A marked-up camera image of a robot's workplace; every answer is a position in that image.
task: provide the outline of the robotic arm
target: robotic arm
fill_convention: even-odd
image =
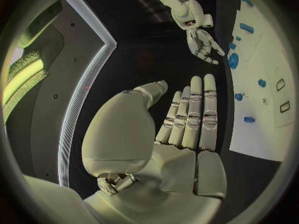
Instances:
[[[191,53],[211,64],[218,64],[208,55],[212,48],[221,56],[224,51],[215,42],[212,36],[199,27],[213,27],[213,18],[204,14],[201,5],[196,0],[160,0],[165,6],[170,7],[171,15],[177,25],[187,32],[187,43]]]

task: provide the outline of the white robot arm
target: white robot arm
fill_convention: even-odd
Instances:
[[[204,14],[201,5],[196,0],[160,0],[165,6],[170,7],[171,15],[177,25],[187,32],[187,43],[191,53],[211,64],[218,64],[208,55],[211,49],[216,49],[218,54],[224,56],[224,51],[213,40],[211,35],[199,27],[213,27],[213,18]]]

